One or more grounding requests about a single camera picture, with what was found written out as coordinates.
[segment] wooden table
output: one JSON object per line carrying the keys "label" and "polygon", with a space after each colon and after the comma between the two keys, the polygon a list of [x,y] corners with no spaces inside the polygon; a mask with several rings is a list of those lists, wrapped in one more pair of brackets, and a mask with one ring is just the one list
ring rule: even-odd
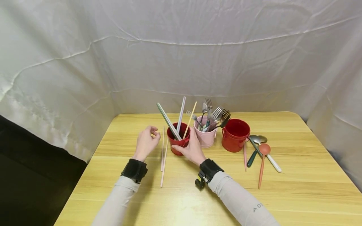
{"label": "wooden table", "polygon": [[[258,190],[261,160],[244,170],[243,152],[230,153],[215,144],[204,149],[226,173],[258,198],[281,225],[361,225],[362,195],[331,155],[291,112],[233,113],[246,121],[251,133],[266,136],[271,155],[282,168],[277,173],[266,159],[262,188]],[[178,120],[178,114],[169,114]],[[183,122],[188,122],[185,115]],[[138,133],[147,125],[162,134],[161,114],[118,115],[110,124],[56,226],[90,225],[110,194],[128,159]],[[247,144],[248,158],[253,148]],[[124,225],[239,225],[208,188],[199,191],[194,181],[198,169],[184,157],[167,150],[164,187],[160,188],[161,142],[147,158],[148,173],[129,204]]]}

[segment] white backdrop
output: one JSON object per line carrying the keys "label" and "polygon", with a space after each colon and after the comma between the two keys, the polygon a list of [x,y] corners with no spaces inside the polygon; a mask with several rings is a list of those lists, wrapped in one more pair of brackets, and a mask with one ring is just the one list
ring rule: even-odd
{"label": "white backdrop", "polygon": [[114,116],[293,111],[362,188],[362,1],[2,0],[0,114],[89,161]]}

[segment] gray sleeve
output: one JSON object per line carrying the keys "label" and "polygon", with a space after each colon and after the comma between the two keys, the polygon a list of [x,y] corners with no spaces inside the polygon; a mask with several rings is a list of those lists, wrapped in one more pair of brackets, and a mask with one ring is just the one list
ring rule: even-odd
{"label": "gray sleeve", "polygon": [[111,194],[104,202],[101,210],[94,219],[92,226],[119,226],[122,225],[127,205],[138,191],[139,184],[132,179],[121,176],[115,184]]}
{"label": "gray sleeve", "polygon": [[217,172],[209,188],[242,226],[280,226],[261,202],[226,173]]}

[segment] wooden chopstick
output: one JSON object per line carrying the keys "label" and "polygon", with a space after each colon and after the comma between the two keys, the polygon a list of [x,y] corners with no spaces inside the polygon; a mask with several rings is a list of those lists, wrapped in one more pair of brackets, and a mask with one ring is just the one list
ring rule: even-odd
{"label": "wooden chopstick", "polygon": [[186,133],[187,133],[187,130],[189,129],[192,116],[194,115],[194,111],[195,111],[195,108],[196,108],[196,104],[197,104],[197,101],[195,102],[194,109],[192,109],[192,113],[191,113],[191,115],[190,115],[190,120],[189,120],[189,123],[187,124],[186,130],[185,130],[185,133],[184,133],[184,137],[183,137],[182,139],[185,139],[185,137],[186,137]]}
{"label": "wooden chopstick", "polygon": [[166,165],[167,149],[168,149],[168,139],[167,139],[167,143],[166,143],[165,157],[163,159],[163,171],[162,171],[162,177],[161,177],[161,187],[163,186],[163,177],[165,176],[165,165]]}
{"label": "wooden chopstick", "polygon": [[161,149],[161,172],[163,171],[163,145],[165,144],[165,126],[163,126],[163,138],[162,138],[162,149]]}

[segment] wrist strap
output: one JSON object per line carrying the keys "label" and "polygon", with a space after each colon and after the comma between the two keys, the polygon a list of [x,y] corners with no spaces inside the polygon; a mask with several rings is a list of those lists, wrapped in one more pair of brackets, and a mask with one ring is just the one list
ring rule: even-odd
{"label": "wrist strap", "polygon": [[195,185],[199,189],[203,189],[205,187],[205,183],[210,183],[214,175],[219,171],[224,172],[224,170],[220,168],[220,166],[218,166],[213,160],[209,158],[206,159],[203,163],[200,164],[200,172],[198,174],[200,180],[196,179]]}
{"label": "wrist strap", "polygon": [[147,173],[146,166],[146,163],[131,158],[122,171],[121,176],[136,180],[136,183],[139,184]]}

